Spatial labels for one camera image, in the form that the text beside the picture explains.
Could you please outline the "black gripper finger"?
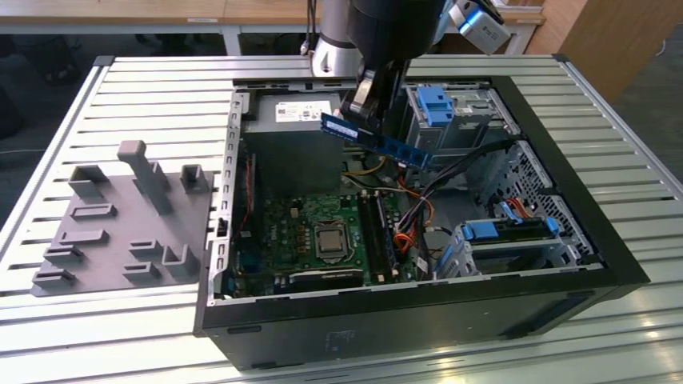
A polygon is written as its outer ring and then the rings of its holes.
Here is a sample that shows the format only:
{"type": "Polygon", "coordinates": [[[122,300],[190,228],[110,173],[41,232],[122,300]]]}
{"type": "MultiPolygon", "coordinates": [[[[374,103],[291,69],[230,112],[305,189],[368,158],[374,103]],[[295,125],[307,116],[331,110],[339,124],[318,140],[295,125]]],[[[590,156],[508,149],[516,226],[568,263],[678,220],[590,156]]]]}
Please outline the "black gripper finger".
{"type": "Polygon", "coordinates": [[[366,70],[361,75],[357,88],[345,96],[341,113],[345,120],[358,127],[380,127],[380,100],[377,97],[377,72],[366,70]]]}
{"type": "Polygon", "coordinates": [[[393,104],[404,87],[404,77],[408,71],[408,62],[405,60],[394,60],[388,64],[382,79],[381,88],[381,133],[388,131],[389,115],[393,104]]]}

